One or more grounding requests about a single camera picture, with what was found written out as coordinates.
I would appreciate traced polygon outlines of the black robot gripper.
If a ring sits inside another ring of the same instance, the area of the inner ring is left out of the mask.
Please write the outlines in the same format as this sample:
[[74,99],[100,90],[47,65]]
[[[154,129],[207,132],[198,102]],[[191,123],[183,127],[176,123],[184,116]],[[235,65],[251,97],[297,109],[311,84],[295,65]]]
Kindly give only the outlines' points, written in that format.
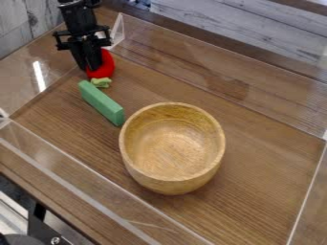
[[[58,0],[58,2],[67,29],[52,34],[58,42],[56,47],[59,50],[71,50],[82,70],[86,70],[88,65],[90,70],[95,71],[103,64],[102,47],[112,44],[110,27],[98,23],[94,12],[103,0]],[[98,37],[95,42],[86,39],[82,47],[79,42],[84,38],[92,38],[96,33],[103,33],[104,37]]]

